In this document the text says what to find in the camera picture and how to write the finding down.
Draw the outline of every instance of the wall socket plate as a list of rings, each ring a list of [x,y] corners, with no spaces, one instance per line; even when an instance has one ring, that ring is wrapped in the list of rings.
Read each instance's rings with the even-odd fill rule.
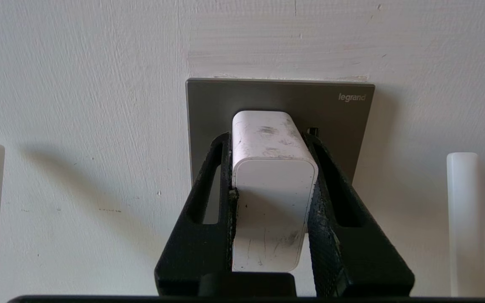
[[[375,85],[356,82],[188,79],[192,180],[198,175],[212,140],[231,131],[237,112],[266,110],[288,113],[300,132],[318,130],[318,137],[352,181],[374,91]],[[219,190],[214,183],[212,193]],[[214,203],[218,204],[213,200],[210,198],[204,223],[217,216],[214,211],[209,213]]]

